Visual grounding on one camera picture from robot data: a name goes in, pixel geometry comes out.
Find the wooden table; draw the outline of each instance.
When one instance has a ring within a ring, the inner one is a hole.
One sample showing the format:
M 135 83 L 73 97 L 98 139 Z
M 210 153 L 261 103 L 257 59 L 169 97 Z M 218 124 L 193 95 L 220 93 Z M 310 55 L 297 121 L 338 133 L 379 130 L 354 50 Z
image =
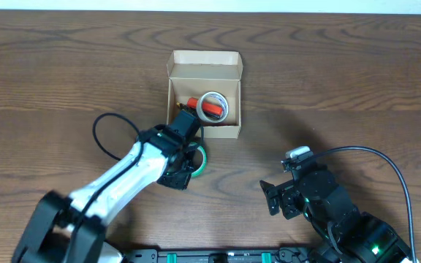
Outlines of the wooden table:
M 171 12 L 0 12 L 0 262 L 36 203 L 68 194 L 115 162 L 91 136 L 95 117 L 164 123 L 172 50 L 243 57 L 238 140 L 207 140 L 209 164 L 186 191 L 152 185 L 109 239 L 124 249 L 274 247 L 320 241 L 303 218 L 270 216 L 259 180 L 281 183 L 284 153 L 367 145 L 402 169 L 421 261 L 421 16 Z M 99 125 L 117 154 L 134 132 Z M 408 242 L 402 188 L 384 161 L 341 153 L 325 162 L 361 210 Z

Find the tape roll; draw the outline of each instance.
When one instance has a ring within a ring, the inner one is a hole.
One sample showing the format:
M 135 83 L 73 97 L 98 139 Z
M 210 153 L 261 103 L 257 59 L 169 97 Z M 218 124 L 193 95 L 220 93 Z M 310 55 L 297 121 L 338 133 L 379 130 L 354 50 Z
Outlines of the tape roll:
M 195 142 L 189 143 L 189 146 L 193 146 L 193 145 L 196 145 L 196 143 Z M 197 150 L 202 154 L 202 163 L 201 163 L 201 166 L 199 166 L 199 168 L 197 168 L 196 171 L 194 171 L 191 174 L 192 178 L 195 178 L 195 177 L 201 175 L 202 172 L 204 171 L 206 165 L 208 164 L 208 157 L 205 154 L 204 147 L 200 146 L 200 147 L 197 148 Z
M 221 115 L 220 119 L 218 119 L 218 120 L 213 120 L 213 119 L 208 118 L 204 114 L 204 111 L 202 110 L 202 103 L 208 97 L 216 99 L 222 107 L 222 115 Z M 197 112 L 197 116 L 205 122 L 219 123 L 219 122 L 224 121 L 228 116 L 228 102 L 225 99 L 225 97 L 222 94 L 220 94 L 219 92 L 215 92 L 215 91 L 207 92 L 206 94 L 202 95 L 199 98 L 199 100 L 197 100 L 196 112 Z

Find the white wall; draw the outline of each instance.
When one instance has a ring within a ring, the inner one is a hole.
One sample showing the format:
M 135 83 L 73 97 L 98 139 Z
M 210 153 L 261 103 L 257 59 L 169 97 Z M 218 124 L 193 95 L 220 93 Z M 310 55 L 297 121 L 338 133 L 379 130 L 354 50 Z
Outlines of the white wall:
M 0 9 L 421 14 L 421 0 L 0 0 Z

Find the cardboard box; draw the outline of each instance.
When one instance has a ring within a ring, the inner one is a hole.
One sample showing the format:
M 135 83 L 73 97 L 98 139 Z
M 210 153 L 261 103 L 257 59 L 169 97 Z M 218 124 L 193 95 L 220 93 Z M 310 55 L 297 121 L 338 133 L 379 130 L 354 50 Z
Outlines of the cardboard box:
M 178 114 L 178 102 L 200 98 L 209 91 L 222 94 L 229 113 L 221 123 L 205 123 L 204 138 L 238 138 L 241 129 L 241 73 L 243 63 L 238 52 L 175 50 L 167 63 L 167 124 Z

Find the green led light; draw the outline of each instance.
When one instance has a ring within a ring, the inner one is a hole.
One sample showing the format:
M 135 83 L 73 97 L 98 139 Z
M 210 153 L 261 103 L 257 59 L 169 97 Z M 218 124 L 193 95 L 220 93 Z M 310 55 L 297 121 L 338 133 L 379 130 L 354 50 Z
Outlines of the green led light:
M 375 246 L 373 249 L 371 249 L 371 252 L 373 252 L 373 254 L 377 255 L 379 253 L 379 246 Z

